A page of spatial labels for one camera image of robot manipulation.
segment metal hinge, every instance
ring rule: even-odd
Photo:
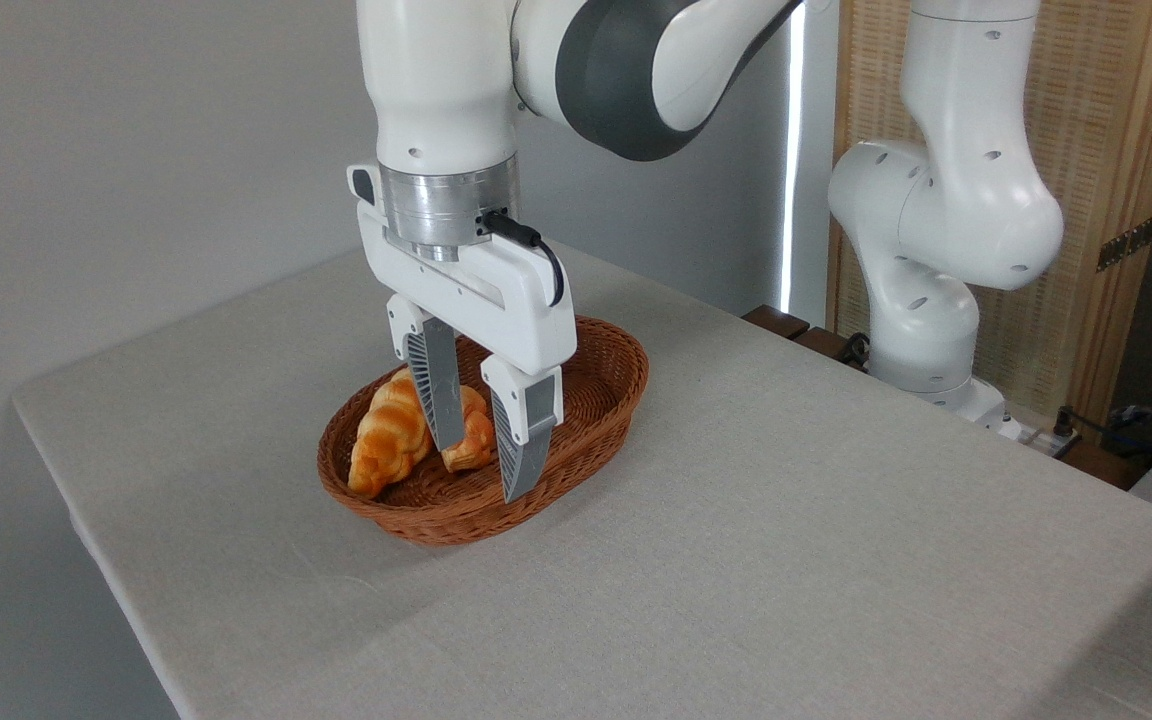
[[[1101,259],[1096,264],[1096,272],[1100,273],[1104,270],[1112,268],[1112,266],[1120,264],[1124,258],[1130,258],[1130,256],[1136,255],[1144,247],[1149,247],[1151,242],[1152,218],[1101,245]]]

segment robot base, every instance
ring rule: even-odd
[[[985,429],[995,430],[1007,439],[1020,439],[1020,423],[1007,414],[1007,404],[1002,393],[992,384],[979,378],[969,379],[946,392],[915,392],[916,397],[931,402],[932,406],[945,407],[960,418],[972,420]]]

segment power strip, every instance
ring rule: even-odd
[[[1051,429],[1026,429],[1026,434],[1021,434],[1020,445],[1033,448],[1033,450],[1041,452],[1043,455],[1048,457],[1060,457],[1064,455],[1069,446],[1079,439],[1082,435],[1078,434],[1078,430],[1074,430],[1073,434],[1069,435],[1058,435],[1051,432]]]

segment white wall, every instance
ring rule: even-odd
[[[355,32],[349,0],[0,3],[0,717],[173,715],[9,393],[356,245]],[[773,302],[783,56],[652,167],[529,124],[526,219],[728,310]]]

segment wooden block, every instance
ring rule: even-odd
[[[794,342],[806,347],[808,350],[818,351],[826,357],[838,357],[842,353],[842,348],[847,347],[847,338],[828,332],[825,328],[812,328],[809,332],[799,334],[798,338],[794,339]]]
[[[786,340],[794,340],[812,327],[806,320],[797,319],[794,314],[781,313],[780,310],[776,310],[772,305],[756,306],[749,313],[742,314],[741,319],[758,325],[764,331],[776,333],[779,336],[786,338]]]

